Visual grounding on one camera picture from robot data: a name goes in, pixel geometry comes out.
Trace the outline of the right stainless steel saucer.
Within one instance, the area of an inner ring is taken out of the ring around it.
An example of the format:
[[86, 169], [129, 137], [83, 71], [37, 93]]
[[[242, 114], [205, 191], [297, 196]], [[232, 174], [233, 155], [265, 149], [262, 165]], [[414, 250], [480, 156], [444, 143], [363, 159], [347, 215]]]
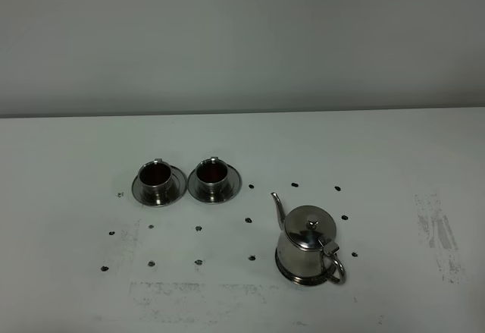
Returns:
[[232, 165], [228, 165], [227, 168], [227, 182], [219, 190], [203, 188], [196, 177], [196, 170], [193, 170], [189, 175], [187, 184], [190, 195], [207, 204], [225, 203], [234, 198], [241, 189], [242, 178]]

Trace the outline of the right stainless steel teacup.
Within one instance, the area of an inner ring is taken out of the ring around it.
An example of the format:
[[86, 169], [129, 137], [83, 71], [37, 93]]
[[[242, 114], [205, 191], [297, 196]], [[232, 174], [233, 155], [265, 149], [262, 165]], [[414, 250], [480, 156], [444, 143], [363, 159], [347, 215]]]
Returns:
[[222, 191], [228, 184], [228, 166], [218, 157], [201, 161], [195, 168], [196, 195], [207, 203], [222, 200]]

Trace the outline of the stainless steel teacup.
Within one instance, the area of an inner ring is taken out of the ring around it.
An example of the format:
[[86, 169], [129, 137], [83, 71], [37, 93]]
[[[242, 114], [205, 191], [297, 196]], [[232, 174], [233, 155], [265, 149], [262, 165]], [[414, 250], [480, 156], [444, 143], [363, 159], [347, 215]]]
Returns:
[[196, 195], [207, 203], [222, 200], [222, 191], [228, 184], [228, 166], [218, 157], [201, 161], [195, 168]]
[[146, 199], [161, 204], [172, 186], [172, 167], [162, 159], [145, 163], [138, 171], [138, 180]]

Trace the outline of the left stainless steel saucer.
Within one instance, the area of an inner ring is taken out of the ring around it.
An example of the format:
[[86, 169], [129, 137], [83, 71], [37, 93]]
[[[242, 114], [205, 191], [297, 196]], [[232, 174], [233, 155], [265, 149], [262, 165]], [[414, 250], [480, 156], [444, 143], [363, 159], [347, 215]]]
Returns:
[[145, 198], [142, 191], [141, 183], [138, 180], [138, 173], [135, 179], [133, 180], [132, 186], [131, 186], [131, 191], [135, 200], [141, 203], [142, 205], [149, 206], [149, 207], [169, 206], [171, 204], [174, 204], [176, 201], [178, 201], [186, 192], [187, 178], [186, 178], [186, 175], [179, 168], [172, 165], [171, 167], [173, 172], [173, 177], [172, 177], [173, 183], [170, 189], [167, 191], [166, 197], [162, 200], [161, 204], [156, 204], [155, 202]]

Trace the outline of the left stainless steel teacup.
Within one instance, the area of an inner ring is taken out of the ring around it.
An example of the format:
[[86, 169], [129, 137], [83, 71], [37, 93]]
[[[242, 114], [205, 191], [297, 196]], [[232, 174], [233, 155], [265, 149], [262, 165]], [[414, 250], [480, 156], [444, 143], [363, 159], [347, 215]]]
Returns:
[[138, 180], [146, 199], [161, 204], [172, 186], [172, 167], [162, 159], [145, 163], [138, 171]]

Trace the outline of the stainless steel teapot saucer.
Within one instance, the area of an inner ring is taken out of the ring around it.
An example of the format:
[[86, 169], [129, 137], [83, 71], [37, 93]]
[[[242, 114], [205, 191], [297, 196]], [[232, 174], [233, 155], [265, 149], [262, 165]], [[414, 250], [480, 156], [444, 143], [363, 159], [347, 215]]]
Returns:
[[274, 253], [275, 263], [280, 273], [289, 281], [299, 286], [317, 286], [327, 281], [333, 284], [344, 284], [346, 282], [346, 270], [338, 269], [334, 263], [325, 265], [322, 263], [322, 273], [311, 277], [299, 277], [287, 270], [279, 260], [278, 250]]

